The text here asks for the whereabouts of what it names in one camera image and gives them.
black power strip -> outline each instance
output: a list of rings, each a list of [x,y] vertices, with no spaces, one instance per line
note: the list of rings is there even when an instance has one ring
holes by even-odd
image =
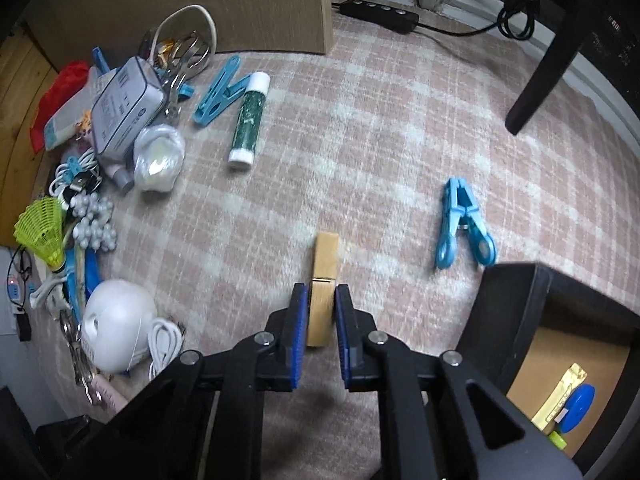
[[[388,5],[375,4],[367,0],[347,0],[337,6],[339,12],[345,16],[351,16],[365,22],[377,23],[400,34],[408,34],[418,25],[418,16],[415,12],[404,9],[396,9]]]

gold foil packet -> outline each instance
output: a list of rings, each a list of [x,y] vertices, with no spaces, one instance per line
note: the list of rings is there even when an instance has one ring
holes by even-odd
[[[586,378],[587,372],[578,363],[572,364],[564,373],[542,408],[531,419],[540,431],[544,430],[546,425],[556,418],[572,391],[580,386]]]

blue clothespin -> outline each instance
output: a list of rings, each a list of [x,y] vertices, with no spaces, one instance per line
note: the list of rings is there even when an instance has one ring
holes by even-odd
[[[450,178],[442,197],[442,228],[436,248],[436,267],[448,269],[456,259],[458,228],[467,230],[471,253],[479,264],[491,266],[498,253],[487,232],[476,197],[464,178]]]
[[[201,126],[206,126],[218,117],[226,107],[244,94],[244,90],[249,83],[249,76],[245,76],[237,83],[229,86],[229,82],[233,79],[239,66],[240,58],[238,56],[229,58],[229,61],[218,72],[209,90],[207,90],[202,101],[195,109],[192,117],[194,121]]]

wooden cabinet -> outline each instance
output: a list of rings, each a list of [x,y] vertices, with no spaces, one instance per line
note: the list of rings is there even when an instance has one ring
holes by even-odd
[[[0,245],[15,245],[14,224],[31,202],[45,154],[33,153],[29,131],[56,75],[20,28],[0,46]]]
[[[116,66],[136,53],[145,31],[188,4],[201,4],[211,13],[221,52],[325,54],[332,46],[331,0],[32,0],[25,18],[57,69],[72,60],[89,61],[94,46]],[[185,17],[192,22],[175,20],[178,33],[195,28],[206,34],[199,13],[189,14]]]

carpet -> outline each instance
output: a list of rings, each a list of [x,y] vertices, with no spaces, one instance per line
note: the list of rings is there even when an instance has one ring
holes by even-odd
[[[218,352],[287,306],[311,276],[316,231],[337,232],[355,306],[439,354],[456,345],[482,273],[462,237],[454,265],[433,270],[442,189],[462,176],[499,261],[542,261],[640,313],[640,166],[590,100],[560,82],[512,137],[504,117],[536,66],[513,42],[400,36],[335,13],[334,29],[328,56],[240,54],[239,76],[271,75],[250,173],[225,163],[238,103],[206,128],[190,121],[229,55],[191,81],[182,174],[171,195],[114,196],[118,249],[102,258],[105,278],[143,285],[186,326],[185,348]],[[33,318],[61,405],[108,418],[73,384],[57,323]],[[140,365],[116,387],[132,397],[146,375]],[[306,354],[293,394],[266,396],[265,478],[369,478],[378,446],[376,397],[344,390],[335,341]]]

